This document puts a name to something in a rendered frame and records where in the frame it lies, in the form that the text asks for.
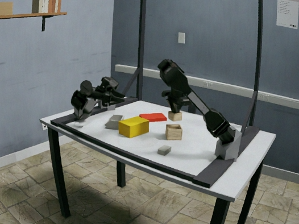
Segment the white open box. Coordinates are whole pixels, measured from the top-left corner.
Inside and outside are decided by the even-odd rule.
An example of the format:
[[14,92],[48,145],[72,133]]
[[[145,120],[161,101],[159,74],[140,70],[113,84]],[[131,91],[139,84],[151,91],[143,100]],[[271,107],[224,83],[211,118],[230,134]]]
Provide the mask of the white open box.
[[119,130],[119,121],[122,120],[124,120],[124,115],[113,114],[113,116],[106,121],[105,126],[108,129]]

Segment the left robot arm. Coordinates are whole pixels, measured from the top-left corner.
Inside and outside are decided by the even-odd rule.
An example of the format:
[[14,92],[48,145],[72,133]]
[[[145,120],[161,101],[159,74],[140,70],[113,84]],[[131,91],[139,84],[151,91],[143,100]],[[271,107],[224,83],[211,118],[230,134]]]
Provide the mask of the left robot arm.
[[160,69],[160,78],[165,84],[173,90],[182,92],[182,97],[186,96],[201,112],[206,123],[206,129],[214,138],[219,138],[222,141],[222,145],[234,141],[236,130],[232,130],[231,125],[220,112],[218,113],[214,108],[209,108],[208,105],[203,102],[197,93],[188,85],[188,79],[184,75],[184,71],[175,62],[170,59],[164,59],[157,67]]

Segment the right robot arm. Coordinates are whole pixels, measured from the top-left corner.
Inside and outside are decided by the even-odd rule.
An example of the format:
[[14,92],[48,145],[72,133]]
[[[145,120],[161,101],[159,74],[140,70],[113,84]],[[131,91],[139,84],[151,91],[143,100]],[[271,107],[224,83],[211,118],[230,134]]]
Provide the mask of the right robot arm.
[[[108,85],[112,85],[112,87],[114,87],[115,90],[119,88],[119,82],[112,77],[102,77],[101,81],[103,82],[100,85],[100,87],[99,85],[97,85],[97,89],[102,92],[106,91]],[[80,85],[80,92],[76,90],[73,93],[70,103],[73,107],[76,107],[76,109],[74,108],[73,114],[78,119],[87,119],[88,117],[90,117],[93,112],[94,106],[100,101],[94,101],[94,99],[92,99],[93,89],[92,83],[88,80],[85,80]],[[90,98],[90,100],[88,100],[88,98]]]

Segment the red flat rectangular block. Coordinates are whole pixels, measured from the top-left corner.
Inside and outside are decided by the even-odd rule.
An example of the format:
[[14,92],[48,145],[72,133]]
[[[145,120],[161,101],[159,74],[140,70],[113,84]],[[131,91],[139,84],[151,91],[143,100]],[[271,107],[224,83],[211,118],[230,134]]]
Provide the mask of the red flat rectangular block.
[[163,113],[139,114],[139,116],[149,120],[149,122],[167,121],[167,117]]

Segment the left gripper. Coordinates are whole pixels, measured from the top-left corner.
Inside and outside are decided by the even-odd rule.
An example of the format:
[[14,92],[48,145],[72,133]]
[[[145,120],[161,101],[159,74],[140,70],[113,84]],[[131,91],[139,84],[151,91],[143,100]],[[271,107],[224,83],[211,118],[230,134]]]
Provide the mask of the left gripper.
[[171,88],[171,90],[163,91],[161,96],[166,97],[165,94],[168,96],[168,99],[166,100],[173,113],[179,113],[182,106],[192,105],[192,103],[186,97],[182,98],[182,92],[173,90]]

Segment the yellow foam block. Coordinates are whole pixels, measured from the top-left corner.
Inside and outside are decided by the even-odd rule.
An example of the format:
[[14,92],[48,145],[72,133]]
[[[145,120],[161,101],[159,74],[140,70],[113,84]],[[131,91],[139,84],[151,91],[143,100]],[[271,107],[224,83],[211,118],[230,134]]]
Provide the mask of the yellow foam block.
[[136,116],[119,121],[119,133],[133,138],[149,132],[149,120]]

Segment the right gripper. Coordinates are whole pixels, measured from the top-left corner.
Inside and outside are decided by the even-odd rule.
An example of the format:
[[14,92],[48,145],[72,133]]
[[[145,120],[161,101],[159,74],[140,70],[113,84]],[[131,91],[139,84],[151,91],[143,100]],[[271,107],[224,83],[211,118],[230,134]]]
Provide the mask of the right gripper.
[[125,97],[125,95],[116,91],[114,87],[112,88],[112,85],[108,85],[107,88],[106,89],[108,92],[104,93],[98,90],[97,87],[96,88],[94,87],[92,99],[94,99],[94,101],[101,100],[103,107],[107,107],[108,103],[109,106],[111,106],[125,101],[125,99],[122,99],[123,97]]

